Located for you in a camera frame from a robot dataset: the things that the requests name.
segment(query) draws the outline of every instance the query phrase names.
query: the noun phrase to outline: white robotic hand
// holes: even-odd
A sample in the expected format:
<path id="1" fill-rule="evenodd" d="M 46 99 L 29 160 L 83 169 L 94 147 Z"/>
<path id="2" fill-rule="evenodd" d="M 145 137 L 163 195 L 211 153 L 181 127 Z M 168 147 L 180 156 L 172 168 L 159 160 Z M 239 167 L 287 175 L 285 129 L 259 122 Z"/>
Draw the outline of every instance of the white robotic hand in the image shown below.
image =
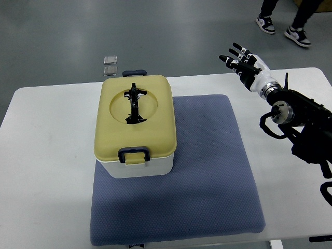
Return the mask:
<path id="1" fill-rule="evenodd" d="M 239 49 L 242 54 L 231 48 L 229 52 L 239 60 L 228 56 L 219 56 L 219 58 L 226 63 L 228 68 L 240 76 L 240 80 L 249 91 L 257 92 L 259 96 L 266 99 L 269 92 L 280 87 L 279 83 L 271 77 L 270 69 L 258 55 L 252 54 L 239 44 L 233 43 L 233 46 Z"/>

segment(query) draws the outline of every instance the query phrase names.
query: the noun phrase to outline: robotic finger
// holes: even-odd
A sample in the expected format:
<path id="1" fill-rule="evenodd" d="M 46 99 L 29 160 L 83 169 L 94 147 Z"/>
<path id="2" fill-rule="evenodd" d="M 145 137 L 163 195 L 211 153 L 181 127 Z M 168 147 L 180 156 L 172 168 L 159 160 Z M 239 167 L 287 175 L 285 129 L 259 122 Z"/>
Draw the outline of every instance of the robotic finger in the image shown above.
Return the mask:
<path id="1" fill-rule="evenodd" d="M 233 43 L 233 46 L 235 48 L 239 49 L 241 51 L 241 53 L 244 54 L 244 56 L 247 58 L 247 62 L 246 63 L 248 63 L 251 66 L 253 66 L 256 63 L 257 59 L 256 59 L 255 55 L 252 54 L 249 50 L 247 50 L 246 48 L 242 47 L 241 45 L 239 45 L 237 43 Z"/>
<path id="2" fill-rule="evenodd" d="M 236 52 L 234 49 L 230 48 L 228 50 L 231 54 L 234 54 L 236 57 L 238 57 L 243 63 L 247 63 L 248 62 L 248 58 L 242 54 L 239 54 L 238 52 Z"/>
<path id="3" fill-rule="evenodd" d="M 238 61 L 229 56 L 220 55 L 219 59 L 226 63 L 226 66 L 233 70 L 233 72 L 246 72 L 247 74 L 257 75 L 261 69 L 248 65 L 242 61 Z"/>

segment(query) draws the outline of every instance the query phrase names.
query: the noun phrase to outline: sneaker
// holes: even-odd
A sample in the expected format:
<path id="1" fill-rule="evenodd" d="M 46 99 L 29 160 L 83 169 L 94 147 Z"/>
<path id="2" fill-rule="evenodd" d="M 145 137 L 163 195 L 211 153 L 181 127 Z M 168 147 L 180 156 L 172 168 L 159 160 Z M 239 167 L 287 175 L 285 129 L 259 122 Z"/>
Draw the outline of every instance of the sneaker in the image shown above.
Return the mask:
<path id="1" fill-rule="evenodd" d="M 259 26 L 259 28 L 268 34 L 274 34 L 275 29 L 272 23 L 272 20 L 270 17 L 261 17 L 260 14 L 256 19 L 256 22 Z"/>
<path id="2" fill-rule="evenodd" d="M 297 45 L 301 47 L 310 47 L 311 43 L 306 37 L 306 32 L 303 28 L 294 29 L 292 27 L 288 27 L 285 31 L 285 36 L 291 40 L 293 40 Z"/>

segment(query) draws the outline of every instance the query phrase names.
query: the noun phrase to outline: gray floor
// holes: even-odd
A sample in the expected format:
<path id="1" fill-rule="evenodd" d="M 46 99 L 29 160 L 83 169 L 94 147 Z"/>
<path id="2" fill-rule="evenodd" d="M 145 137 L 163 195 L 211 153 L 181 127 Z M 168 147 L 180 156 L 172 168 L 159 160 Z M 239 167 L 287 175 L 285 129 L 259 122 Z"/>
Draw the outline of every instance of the gray floor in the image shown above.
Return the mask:
<path id="1" fill-rule="evenodd" d="M 273 70 L 318 67 L 332 82 L 332 12 L 316 13 L 309 20 L 306 31 L 313 46 L 303 49 L 283 35 L 297 11 L 293 1 L 278 3 L 272 16 L 274 35 L 255 23 L 261 2 L 0 0 L 0 123 L 21 87 L 104 81 L 107 55 L 118 56 L 118 76 L 141 68 L 165 77 L 230 73 L 218 56 L 228 54 L 237 42 Z M 283 243 L 285 249 L 332 247 L 332 242 L 309 243 L 308 238 Z"/>

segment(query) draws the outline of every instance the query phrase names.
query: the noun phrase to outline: plastic container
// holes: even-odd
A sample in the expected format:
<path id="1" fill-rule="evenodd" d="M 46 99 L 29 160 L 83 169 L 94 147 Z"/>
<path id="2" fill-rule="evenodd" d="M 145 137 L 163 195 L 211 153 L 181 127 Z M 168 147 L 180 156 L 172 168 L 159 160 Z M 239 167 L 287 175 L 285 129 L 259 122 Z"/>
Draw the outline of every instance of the plastic container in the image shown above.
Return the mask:
<path id="1" fill-rule="evenodd" d="M 175 149 L 173 98 L 165 77 L 112 78 L 103 83 L 94 153 L 111 176 L 167 174 Z"/>

